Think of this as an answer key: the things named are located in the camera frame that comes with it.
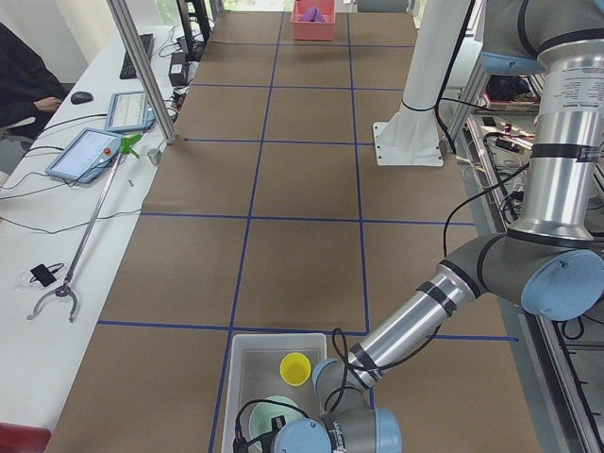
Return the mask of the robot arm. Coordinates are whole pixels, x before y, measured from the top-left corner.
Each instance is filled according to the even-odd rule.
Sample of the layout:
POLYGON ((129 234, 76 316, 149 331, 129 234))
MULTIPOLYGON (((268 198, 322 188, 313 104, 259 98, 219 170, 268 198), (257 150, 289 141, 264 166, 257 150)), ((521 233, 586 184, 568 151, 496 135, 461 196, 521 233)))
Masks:
POLYGON ((602 3, 489 2, 482 64, 497 75, 545 77, 519 218, 503 234, 446 252, 435 275, 387 321, 320 362, 312 374, 319 417, 278 415, 256 436, 235 428, 234 451, 399 452, 394 414, 369 407, 363 394, 426 347, 463 303, 490 293, 566 321, 602 294, 603 260, 584 225, 603 153, 602 3))

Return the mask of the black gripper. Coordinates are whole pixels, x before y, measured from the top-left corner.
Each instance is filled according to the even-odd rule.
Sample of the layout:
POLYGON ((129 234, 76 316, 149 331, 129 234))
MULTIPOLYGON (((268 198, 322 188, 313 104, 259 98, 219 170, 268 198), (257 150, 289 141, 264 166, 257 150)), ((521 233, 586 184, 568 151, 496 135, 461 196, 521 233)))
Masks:
POLYGON ((240 421, 235 423, 235 437, 232 443, 232 451, 235 453, 249 452, 250 448, 256 446, 261 452, 272 451, 274 440, 278 433, 285 428, 286 418, 278 415, 270 418, 269 422, 257 434, 252 434, 250 439, 243 436, 243 428, 240 421))

